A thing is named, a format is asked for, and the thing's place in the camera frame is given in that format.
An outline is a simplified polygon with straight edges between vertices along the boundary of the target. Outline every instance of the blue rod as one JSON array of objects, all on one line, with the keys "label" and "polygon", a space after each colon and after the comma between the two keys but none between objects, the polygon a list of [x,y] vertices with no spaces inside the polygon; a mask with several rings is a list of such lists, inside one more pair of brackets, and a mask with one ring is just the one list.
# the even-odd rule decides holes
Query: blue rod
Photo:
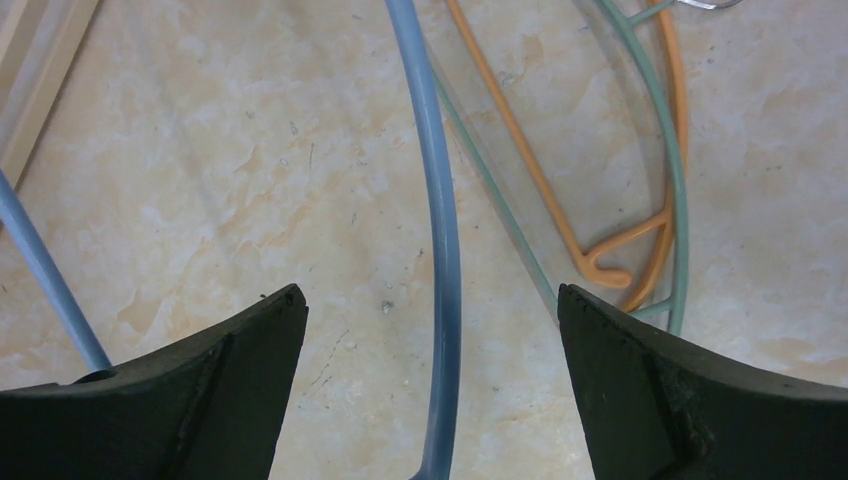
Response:
[{"label": "blue rod", "polygon": [[38,236],[29,217],[21,205],[15,190],[9,185],[6,175],[0,173],[0,219],[9,231],[21,254],[29,264],[32,274],[41,284],[59,319],[68,331],[83,360],[92,371],[105,370],[112,366],[94,331],[85,320],[68,284],[50,257],[47,247]]},{"label": "blue rod", "polygon": [[424,37],[411,0],[386,0],[400,47],[430,203],[435,273],[433,377],[421,468],[414,480],[450,478],[459,403],[462,282],[459,231],[442,115]]}]

